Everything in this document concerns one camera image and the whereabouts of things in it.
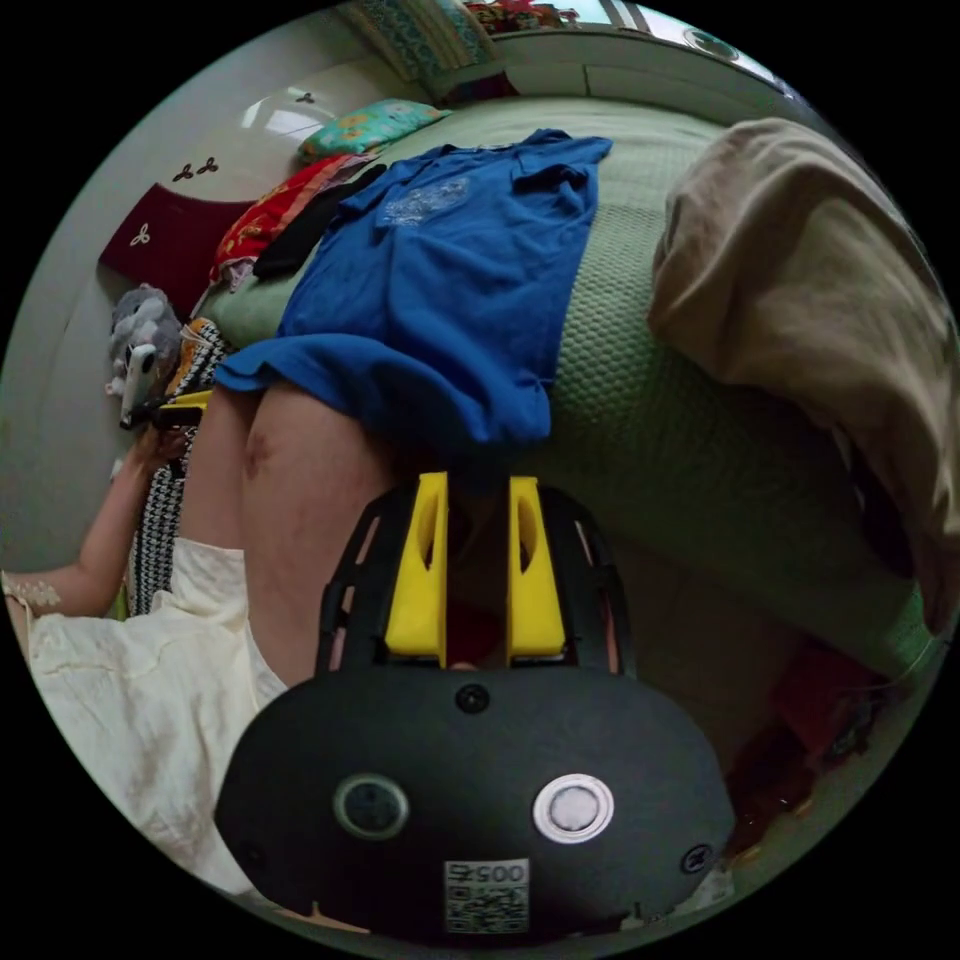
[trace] yellow object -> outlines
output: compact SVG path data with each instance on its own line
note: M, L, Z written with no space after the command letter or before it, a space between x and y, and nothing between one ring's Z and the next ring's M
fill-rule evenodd
M210 397L213 396L212 390L201 390L198 393L183 393L179 397L169 397L164 400L161 410L168 407L198 407L201 410L207 409Z
M117 594L117 599L113 602L112 613L113 618L119 620L121 623L130 616L129 597L125 583L120 585L120 592Z
M425 473L394 585L386 645L395 656L447 666L447 475Z
M510 478L507 560L507 663L514 657L559 657L563 617L534 477Z
M756 860L760 856L763 847L759 843L754 844L752 847L748 847L742 853L738 853L731 861L731 867L739 867L744 863L750 863L753 860Z
M167 385L166 393L168 397L176 393L180 384L183 383L193 368L193 361L196 358L197 347L199 346L197 340L199 340L200 343L206 342L201 336L200 331L203 325L208 322L209 321L203 317L196 317L187 325L187 330L191 336L183 338L183 343L180 346L180 365L177 367L176 372L170 378L170 383Z

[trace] red object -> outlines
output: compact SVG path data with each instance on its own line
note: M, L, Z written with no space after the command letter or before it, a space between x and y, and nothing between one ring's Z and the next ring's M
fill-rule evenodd
M810 757L819 759L847 728L864 687L883 683L872 670L822 644L807 643L773 691L771 702Z
M250 201L195 200L154 184L113 235L100 262L134 283L159 287L181 319L209 285L217 244Z
M298 171L278 187L252 204L236 223L229 226L212 257L210 283L218 283L224 269L232 263L256 261L267 246L279 236L307 202L334 182L344 168L356 165L356 156L326 157Z
M453 107L461 103L519 96L520 92L510 82L510 78L505 73L498 73L492 77L482 77L480 80L468 80L466 83L458 84L443 97L443 105Z
M476 665L497 648L503 636L503 623L491 613L469 604L447 603L447 665Z
M806 750L788 727L775 723L758 734L727 777L736 814L727 856L735 857L760 843L780 814L796 810L810 798L815 782Z

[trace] camera lens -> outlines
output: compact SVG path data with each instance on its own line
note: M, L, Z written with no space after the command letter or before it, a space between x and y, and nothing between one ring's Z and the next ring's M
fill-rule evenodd
M362 840L389 840L407 822L406 794L387 777L365 773L348 777L333 797L337 823Z

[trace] green bedspread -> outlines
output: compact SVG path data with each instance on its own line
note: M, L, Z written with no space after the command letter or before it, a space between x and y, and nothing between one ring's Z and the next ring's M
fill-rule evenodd
M511 143L538 127L615 143L567 313L550 441L518 468L601 524L711 574L782 620L896 677L928 648L919 595L859 530L831 439L791 406L713 383L645 321L668 190L721 128L633 104L508 99L471 106L384 151ZM201 313L243 346L272 336L299 274Z

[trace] black cloth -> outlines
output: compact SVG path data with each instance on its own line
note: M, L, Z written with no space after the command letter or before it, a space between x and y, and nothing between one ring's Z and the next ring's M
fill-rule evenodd
M855 446L850 453L850 480L862 498L863 535L891 573L910 580L915 572L913 557L900 511L867 465L863 454Z
M267 246L253 266L258 280L273 280L296 273L307 261L337 214L340 203L370 186L387 169L384 163L364 170L356 180L321 190Z

